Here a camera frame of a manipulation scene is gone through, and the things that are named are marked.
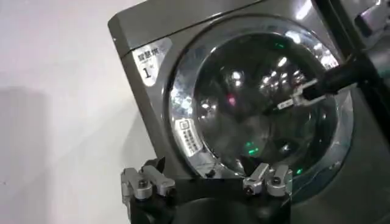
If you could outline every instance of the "metal clamp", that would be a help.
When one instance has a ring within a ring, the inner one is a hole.
[[[126,203],[131,196],[145,200],[152,196],[152,184],[145,180],[134,168],[124,169],[121,174],[122,202]]]
[[[248,195],[259,194],[269,175],[269,164],[261,163],[250,177],[243,179],[243,188]]]
[[[158,195],[164,197],[168,196],[169,193],[176,187],[174,180],[166,178],[154,166],[142,167],[142,173],[146,179],[156,185]]]
[[[315,98],[313,100],[307,100],[303,97],[303,90],[309,86],[312,86],[312,85],[315,85],[317,83],[317,79],[313,79],[311,80],[310,82],[306,82],[305,84],[303,85],[300,85],[298,86],[295,90],[294,90],[294,93],[291,95],[291,98],[278,104],[277,105],[277,108],[279,110],[282,110],[284,108],[287,108],[287,107],[291,107],[293,105],[295,106],[310,106],[312,104],[315,104],[315,103],[318,103],[324,99],[326,99],[325,96],[320,96],[318,98]]]
[[[293,188],[293,172],[287,165],[280,165],[276,168],[273,177],[267,180],[267,191],[275,197],[291,195]]]

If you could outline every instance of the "bolt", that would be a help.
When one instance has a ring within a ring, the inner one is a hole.
[[[272,184],[277,184],[277,185],[279,185],[279,184],[281,184],[282,183],[282,180],[279,178],[279,177],[274,177],[273,179],[272,179]]]
[[[207,178],[213,178],[215,176],[215,170],[212,169],[209,171],[209,173],[206,173]]]
[[[147,186],[147,181],[142,179],[138,182],[138,187],[139,188],[145,188]]]
[[[253,190],[250,187],[245,187],[244,192],[246,195],[253,195],[254,194]]]

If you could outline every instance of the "metal bracket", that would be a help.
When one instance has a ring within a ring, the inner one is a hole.
[[[145,180],[134,168],[124,169],[121,174],[122,202],[126,203],[131,196],[145,200],[152,196],[152,184]]]
[[[166,178],[154,166],[142,167],[142,173],[146,179],[156,185],[158,195],[166,197],[173,189],[175,189],[175,181]]]
[[[259,194],[269,175],[269,164],[261,163],[250,177],[243,179],[243,188],[248,195]]]
[[[287,165],[280,165],[276,168],[273,177],[267,180],[267,191],[275,197],[291,195],[293,188],[293,172]]]

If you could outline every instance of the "washing machine door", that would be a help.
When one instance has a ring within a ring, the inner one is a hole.
[[[283,163],[294,173],[294,192],[305,187],[295,200],[316,194],[349,149],[349,94],[265,112],[337,64],[312,33],[290,21],[244,16],[211,26],[183,53],[170,86],[178,148],[202,177],[245,177],[261,162]],[[313,181],[322,172],[328,174]]]

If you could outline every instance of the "screw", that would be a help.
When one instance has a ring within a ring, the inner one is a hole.
[[[142,179],[138,182],[138,187],[139,188],[145,188],[147,186],[147,181]]]

